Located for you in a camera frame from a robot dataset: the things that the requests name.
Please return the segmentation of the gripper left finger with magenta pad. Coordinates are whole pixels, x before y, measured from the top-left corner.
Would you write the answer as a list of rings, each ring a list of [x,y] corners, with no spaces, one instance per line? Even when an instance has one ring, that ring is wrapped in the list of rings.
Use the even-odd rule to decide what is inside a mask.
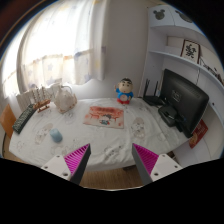
[[[79,185],[90,155],[91,146],[86,144],[65,156],[54,156],[42,169]]]

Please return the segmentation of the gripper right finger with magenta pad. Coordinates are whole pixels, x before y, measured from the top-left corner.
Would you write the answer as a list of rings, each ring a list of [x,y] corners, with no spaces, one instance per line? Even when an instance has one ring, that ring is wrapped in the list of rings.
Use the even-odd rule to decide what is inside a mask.
[[[150,184],[182,169],[167,154],[157,155],[140,145],[132,144],[132,155],[144,185]]]

